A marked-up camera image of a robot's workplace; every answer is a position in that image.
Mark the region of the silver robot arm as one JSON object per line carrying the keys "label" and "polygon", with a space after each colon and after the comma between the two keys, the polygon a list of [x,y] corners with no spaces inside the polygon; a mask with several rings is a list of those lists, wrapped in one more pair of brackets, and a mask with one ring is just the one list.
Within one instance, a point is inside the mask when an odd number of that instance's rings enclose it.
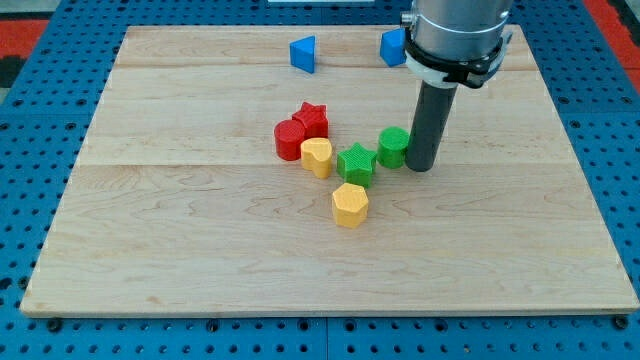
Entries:
{"label": "silver robot arm", "polygon": [[512,0],[413,0],[400,15],[406,65],[440,89],[478,89],[500,68]]}

